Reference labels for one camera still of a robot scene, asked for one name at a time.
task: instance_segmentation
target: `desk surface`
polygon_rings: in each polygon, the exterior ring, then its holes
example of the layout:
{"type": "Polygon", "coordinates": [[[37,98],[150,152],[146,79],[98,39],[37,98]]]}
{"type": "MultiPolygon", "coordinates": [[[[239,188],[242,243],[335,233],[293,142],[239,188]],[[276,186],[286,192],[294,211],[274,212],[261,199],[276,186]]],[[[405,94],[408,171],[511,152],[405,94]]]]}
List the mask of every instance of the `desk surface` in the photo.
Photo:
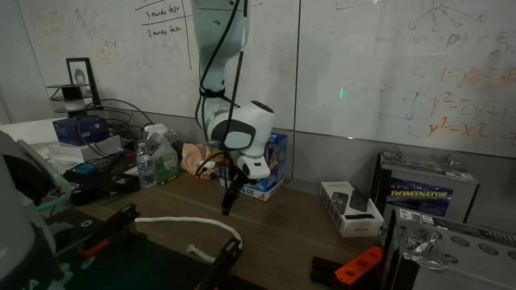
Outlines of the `desk surface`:
{"type": "MultiPolygon", "coordinates": [[[[319,196],[283,185],[267,202],[241,195],[230,216],[221,214],[224,188],[183,173],[166,185],[142,189],[106,204],[78,209],[107,219],[128,203],[137,205],[141,217],[185,216],[222,221],[244,240],[244,253],[235,275],[267,289],[322,289],[310,282],[312,257],[347,263],[374,245],[375,238],[342,238],[319,196]]],[[[184,222],[140,223],[138,231],[177,252],[189,244],[217,256],[231,234],[209,224],[184,222]]]]}

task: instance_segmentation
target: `orange 3d printed part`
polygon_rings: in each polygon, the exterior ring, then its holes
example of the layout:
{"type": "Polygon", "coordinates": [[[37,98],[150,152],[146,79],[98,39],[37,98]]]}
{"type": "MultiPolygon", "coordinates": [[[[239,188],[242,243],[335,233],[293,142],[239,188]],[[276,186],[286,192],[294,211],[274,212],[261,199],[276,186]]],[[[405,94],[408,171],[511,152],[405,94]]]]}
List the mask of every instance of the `orange 3d printed part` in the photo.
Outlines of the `orange 3d printed part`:
{"type": "Polygon", "coordinates": [[[382,259],[382,254],[382,248],[371,247],[369,250],[356,257],[353,261],[335,271],[335,275],[339,281],[351,285],[374,266],[378,265],[382,259]]]}

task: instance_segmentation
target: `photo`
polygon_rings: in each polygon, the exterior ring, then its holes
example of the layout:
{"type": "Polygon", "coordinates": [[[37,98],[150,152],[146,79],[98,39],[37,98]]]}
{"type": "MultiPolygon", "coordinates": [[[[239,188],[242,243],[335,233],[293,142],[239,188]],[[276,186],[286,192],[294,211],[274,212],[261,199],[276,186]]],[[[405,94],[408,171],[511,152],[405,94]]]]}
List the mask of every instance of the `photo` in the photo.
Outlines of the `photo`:
{"type": "Polygon", "coordinates": [[[96,90],[89,58],[67,58],[66,61],[70,82],[74,85],[89,84],[88,86],[80,87],[80,91],[83,94],[83,98],[93,98],[93,101],[97,104],[99,94],[96,90]]]}

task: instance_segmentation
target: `plastic bottle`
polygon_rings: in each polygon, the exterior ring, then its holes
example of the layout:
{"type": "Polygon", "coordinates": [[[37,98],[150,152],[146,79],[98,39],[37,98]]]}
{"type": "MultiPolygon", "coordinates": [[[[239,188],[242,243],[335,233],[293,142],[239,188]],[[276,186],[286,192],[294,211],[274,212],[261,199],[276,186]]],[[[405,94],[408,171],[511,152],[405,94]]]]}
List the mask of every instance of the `plastic bottle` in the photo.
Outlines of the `plastic bottle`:
{"type": "Polygon", "coordinates": [[[154,161],[149,155],[147,144],[145,142],[138,143],[136,150],[136,162],[138,163],[138,175],[141,187],[151,187],[156,184],[156,175],[154,173],[154,161]]]}
{"type": "Polygon", "coordinates": [[[167,127],[163,124],[149,125],[145,127],[145,132],[149,133],[148,139],[155,137],[159,144],[159,148],[152,154],[152,160],[156,167],[157,181],[166,182],[179,173],[178,154],[165,137],[167,127]]]}

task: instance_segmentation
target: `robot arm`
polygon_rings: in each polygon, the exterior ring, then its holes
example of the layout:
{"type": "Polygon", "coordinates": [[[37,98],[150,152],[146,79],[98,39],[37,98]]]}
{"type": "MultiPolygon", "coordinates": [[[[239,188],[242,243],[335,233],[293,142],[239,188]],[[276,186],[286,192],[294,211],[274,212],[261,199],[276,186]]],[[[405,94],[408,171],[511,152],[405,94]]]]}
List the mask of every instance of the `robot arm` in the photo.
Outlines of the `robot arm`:
{"type": "MultiPolygon", "coordinates": [[[[274,112],[257,101],[235,108],[237,85],[231,100],[224,95],[226,63],[240,54],[235,80],[238,84],[249,32],[247,11],[248,0],[192,0],[201,73],[201,96],[197,103],[196,120],[210,146],[222,151],[240,151],[236,162],[239,176],[232,177],[233,183],[239,180],[238,191],[244,183],[266,178],[270,174],[263,154],[274,118],[274,112]]],[[[233,194],[229,208],[223,204],[225,211],[229,212],[237,194],[233,194]]]]}

